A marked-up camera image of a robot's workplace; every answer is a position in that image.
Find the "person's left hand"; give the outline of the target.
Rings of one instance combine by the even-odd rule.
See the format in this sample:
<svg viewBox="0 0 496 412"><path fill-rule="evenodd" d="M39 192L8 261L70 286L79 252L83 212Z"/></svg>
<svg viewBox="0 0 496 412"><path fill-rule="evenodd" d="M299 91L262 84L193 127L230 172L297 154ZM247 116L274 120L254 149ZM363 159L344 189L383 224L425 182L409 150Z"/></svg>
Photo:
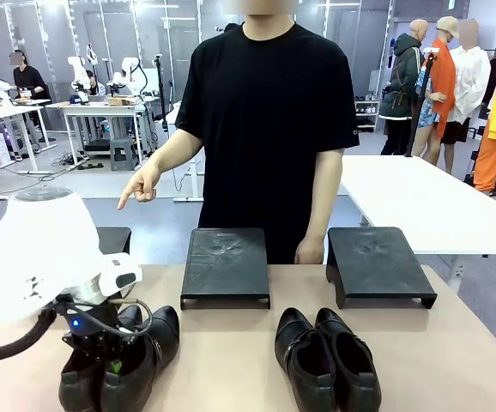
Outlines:
<svg viewBox="0 0 496 412"><path fill-rule="evenodd" d="M324 262L324 239L305 236L299 243L294 257L295 264L322 264Z"/></svg>

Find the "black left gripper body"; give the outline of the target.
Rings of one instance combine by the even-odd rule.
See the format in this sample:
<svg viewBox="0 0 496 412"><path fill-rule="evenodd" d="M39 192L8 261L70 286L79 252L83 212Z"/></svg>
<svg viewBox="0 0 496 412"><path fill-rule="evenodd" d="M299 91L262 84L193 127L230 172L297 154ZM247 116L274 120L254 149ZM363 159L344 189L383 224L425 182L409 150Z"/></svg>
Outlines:
<svg viewBox="0 0 496 412"><path fill-rule="evenodd" d="M69 327L62 340L72 348L119 347L121 337L111 331L119 326L115 305L105 301L96 306L78 306L72 300L62 300L60 315Z"/></svg>

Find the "person's right hand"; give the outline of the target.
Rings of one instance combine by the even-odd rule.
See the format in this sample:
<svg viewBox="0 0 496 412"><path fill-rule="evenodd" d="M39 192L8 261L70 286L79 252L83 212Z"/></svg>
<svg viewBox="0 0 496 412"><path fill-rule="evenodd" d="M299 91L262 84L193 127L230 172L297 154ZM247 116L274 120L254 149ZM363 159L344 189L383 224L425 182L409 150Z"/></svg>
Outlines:
<svg viewBox="0 0 496 412"><path fill-rule="evenodd" d="M148 203L156 198L156 185L160 170L152 162L145 163L131 177L118 200L118 210L122 210L133 197L139 203Z"/></svg>

